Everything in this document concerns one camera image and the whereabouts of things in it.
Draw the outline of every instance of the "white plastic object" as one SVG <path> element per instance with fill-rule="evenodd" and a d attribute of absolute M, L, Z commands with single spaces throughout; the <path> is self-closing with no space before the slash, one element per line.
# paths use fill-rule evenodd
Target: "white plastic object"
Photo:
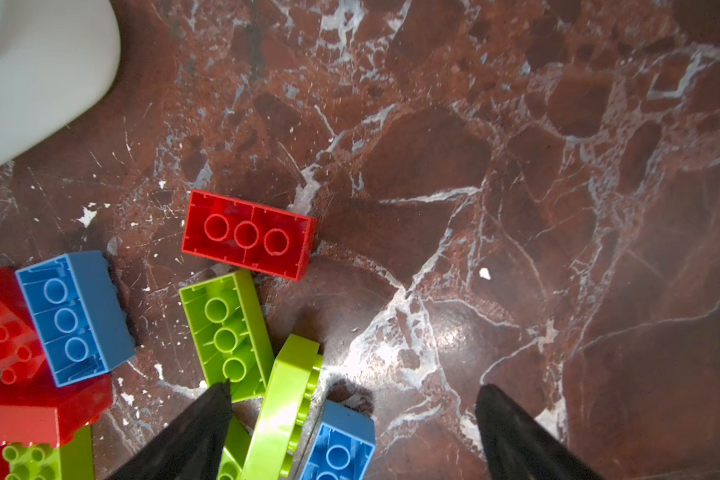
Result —
<path fill-rule="evenodd" d="M 0 165 L 99 101 L 119 62 L 108 0 L 0 0 Z"/>

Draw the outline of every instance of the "red marble tabletop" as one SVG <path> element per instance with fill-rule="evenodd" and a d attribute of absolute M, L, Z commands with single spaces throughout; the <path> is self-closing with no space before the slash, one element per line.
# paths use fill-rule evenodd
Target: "red marble tabletop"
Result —
<path fill-rule="evenodd" d="M 255 282 L 374 418 L 367 478 L 487 477 L 482 382 L 606 478 L 720 478 L 720 0 L 113 4 L 111 92 L 0 168 L 0 266 L 102 250 L 138 341 L 99 478 L 205 387 L 192 188 L 318 218 Z"/>

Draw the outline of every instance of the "green lego brick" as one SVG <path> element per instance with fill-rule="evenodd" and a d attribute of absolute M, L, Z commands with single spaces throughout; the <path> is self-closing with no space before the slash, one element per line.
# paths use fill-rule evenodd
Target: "green lego brick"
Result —
<path fill-rule="evenodd" d="M 240 477 L 250 445 L 251 436 L 248 431 L 242 426 L 240 420 L 232 417 L 230 429 L 226 432 L 217 480 L 237 480 Z"/>
<path fill-rule="evenodd" d="M 275 359 L 242 480 L 277 480 L 289 475 L 320 376 L 318 348 L 317 342 L 290 335 Z"/>
<path fill-rule="evenodd" d="M 275 355 L 251 273 L 240 269 L 179 295 L 208 385 L 229 379 L 233 402 L 264 395 Z"/>
<path fill-rule="evenodd" d="M 89 426 L 77 430 L 74 439 L 61 448 L 9 443 L 3 448 L 3 458 L 10 466 L 5 480 L 94 480 Z"/>

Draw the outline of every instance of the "green brick underside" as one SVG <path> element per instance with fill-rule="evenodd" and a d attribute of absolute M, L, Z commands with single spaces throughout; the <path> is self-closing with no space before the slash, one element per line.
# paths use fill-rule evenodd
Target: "green brick underside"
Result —
<path fill-rule="evenodd" d="M 46 448 L 50 454 L 42 462 L 36 462 L 30 456 L 34 447 L 23 447 L 20 443 L 9 446 L 19 450 L 20 456 L 9 463 L 10 472 L 15 473 L 21 466 L 29 471 L 29 478 L 39 477 L 44 468 L 54 472 L 53 480 L 94 480 L 94 455 L 90 439 L 90 427 L 83 427 L 74 434 L 74 439 L 60 448 Z"/>
<path fill-rule="evenodd" d="M 237 480 L 248 455 L 251 436 L 240 420 L 232 417 L 221 454 L 218 480 Z"/>
<path fill-rule="evenodd" d="M 212 334 L 222 324 L 208 320 L 204 307 L 209 297 L 224 292 L 237 295 L 240 307 L 232 317 L 236 319 L 242 317 L 245 321 L 247 338 L 250 340 L 258 366 L 258 371 L 250 369 L 240 382 L 230 382 L 232 401 L 240 402 L 264 395 L 275 358 L 251 273 L 240 269 L 228 275 L 186 286 L 179 290 L 179 295 L 190 324 L 192 340 L 200 358 L 202 372 L 208 385 L 211 386 L 226 381 L 222 365 L 226 359 L 233 356 L 233 353 L 220 352 L 212 344 Z"/>
<path fill-rule="evenodd" d="M 242 480 L 277 480 L 290 472 L 322 367 L 319 344 L 290 335 L 275 360 Z"/>

